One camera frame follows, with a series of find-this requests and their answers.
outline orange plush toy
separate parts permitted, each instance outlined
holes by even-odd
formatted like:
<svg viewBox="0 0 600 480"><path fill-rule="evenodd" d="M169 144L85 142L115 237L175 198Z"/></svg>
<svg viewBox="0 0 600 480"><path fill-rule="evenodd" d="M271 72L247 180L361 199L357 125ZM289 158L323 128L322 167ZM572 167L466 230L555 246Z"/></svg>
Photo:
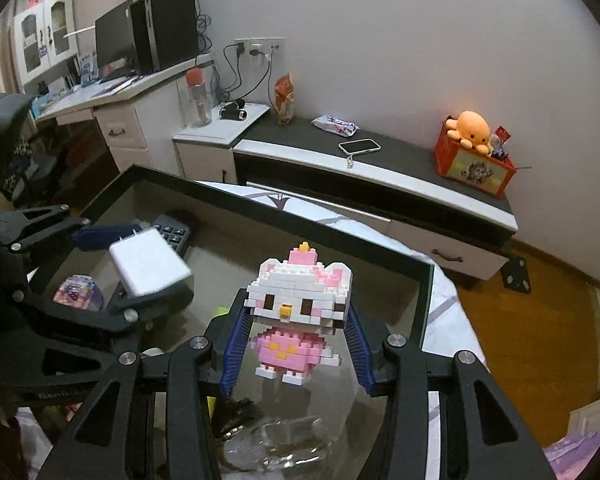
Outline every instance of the orange plush toy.
<svg viewBox="0 0 600 480"><path fill-rule="evenodd" d="M446 120L446 133L453 140L459 140L465 148L475 148L482 155L491 155L493 151L489 144L491 133L489 125L475 112L462 112L457 120Z"/></svg>

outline wet wipes package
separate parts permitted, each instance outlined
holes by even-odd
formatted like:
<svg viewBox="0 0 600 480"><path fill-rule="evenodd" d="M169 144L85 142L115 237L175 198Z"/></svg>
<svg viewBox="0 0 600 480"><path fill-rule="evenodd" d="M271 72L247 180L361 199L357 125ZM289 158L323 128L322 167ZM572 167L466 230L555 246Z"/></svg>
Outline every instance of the wet wipes package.
<svg viewBox="0 0 600 480"><path fill-rule="evenodd" d="M346 123L340 119L336 119L332 115L323 115L314 119L311 124L317 126L325 132L331 132L332 134L340 135L342 137L350 137L360 128L356 123Z"/></svg>

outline black cabinet top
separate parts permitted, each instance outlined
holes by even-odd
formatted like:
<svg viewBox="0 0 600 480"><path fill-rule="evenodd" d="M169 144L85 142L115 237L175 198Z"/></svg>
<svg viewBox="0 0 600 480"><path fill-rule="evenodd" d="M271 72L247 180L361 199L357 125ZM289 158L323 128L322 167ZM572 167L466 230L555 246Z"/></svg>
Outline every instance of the black cabinet top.
<svg viewBox="0 0 600 480"><path fill-rule="evenodd" d="M346 158L345 154L338 148L338 144L341 142L373 139L380 145L381 149L378 152L356 155L354 161L395 171L457 191L512 214L511 206L505 196L498 198L457 180L440 176L436 171L436 157L432 149L416 146L403 140L364 130L358 130L352 137L341 137L316 128L311 124L311 121L298 118L293 120L291 124L280 128L271 120L270 114L267 114L249 128L240 140L243 139L280 144L340 158Z"/></svg>

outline wooden floor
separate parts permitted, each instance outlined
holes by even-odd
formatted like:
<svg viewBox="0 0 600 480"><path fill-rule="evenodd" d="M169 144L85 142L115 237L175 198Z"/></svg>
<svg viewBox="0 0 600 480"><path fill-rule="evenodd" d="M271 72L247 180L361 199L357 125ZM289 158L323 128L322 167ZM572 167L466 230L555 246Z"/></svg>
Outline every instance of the wooden floor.
<svg viewBox="0 0 600 480"><path fill-rule="evenodd" d="M598 345L589 286L528 254L531 294L500 273L458 293L487 364L542 446L564 437L571 410L598 399Z"/></svg>

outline purple fabric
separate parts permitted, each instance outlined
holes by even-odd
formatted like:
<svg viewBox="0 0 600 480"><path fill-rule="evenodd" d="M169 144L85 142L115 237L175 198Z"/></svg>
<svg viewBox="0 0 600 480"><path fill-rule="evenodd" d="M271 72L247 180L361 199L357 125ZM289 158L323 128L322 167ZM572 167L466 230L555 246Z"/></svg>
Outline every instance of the purple fabric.
<svg viewBox="0 0 600 480"><path fill-rule="evenodd" d="M576 478L600 447L600 434L592 431L582 436L572 431L558 442L544 448L544 455L559 479Z"/></svg>

